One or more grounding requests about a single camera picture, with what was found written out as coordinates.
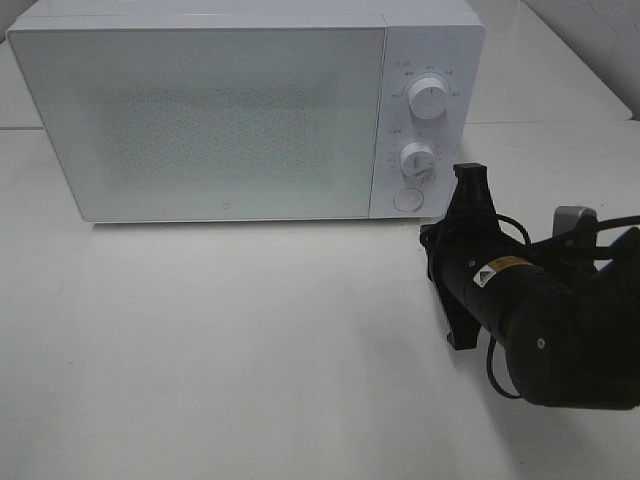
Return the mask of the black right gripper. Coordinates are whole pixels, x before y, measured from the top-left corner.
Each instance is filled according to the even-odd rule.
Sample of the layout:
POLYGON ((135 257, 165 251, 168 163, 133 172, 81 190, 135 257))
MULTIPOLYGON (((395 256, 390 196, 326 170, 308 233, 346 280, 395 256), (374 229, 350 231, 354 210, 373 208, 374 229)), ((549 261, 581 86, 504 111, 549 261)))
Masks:
POLYGON ((467 299, 467 287, 490 260, 519 252, 530 243, 528 231, 518 221, 497 214, 490 193, 487 167, 461 163, 453 167, 457 179, 452 215, 423 226, 420 243, 428 257, 428 276, 444 302, 449 325, 447 341, 454 350, 477 347, 487 315, 477 300, 467 299))

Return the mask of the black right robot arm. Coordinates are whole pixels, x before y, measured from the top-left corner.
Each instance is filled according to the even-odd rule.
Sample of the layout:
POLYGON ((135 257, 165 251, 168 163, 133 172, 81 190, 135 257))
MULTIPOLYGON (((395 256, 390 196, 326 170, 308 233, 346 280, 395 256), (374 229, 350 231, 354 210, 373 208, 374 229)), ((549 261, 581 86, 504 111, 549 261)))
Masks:
POLYGON ((497 213, 487 169, 454 168, 442 220, 420 242, 457 351, 487 332, 502 348, 514 397, 546 407, 639 404, 639 220, 561 206, 551 237, 532 241, 497 213))

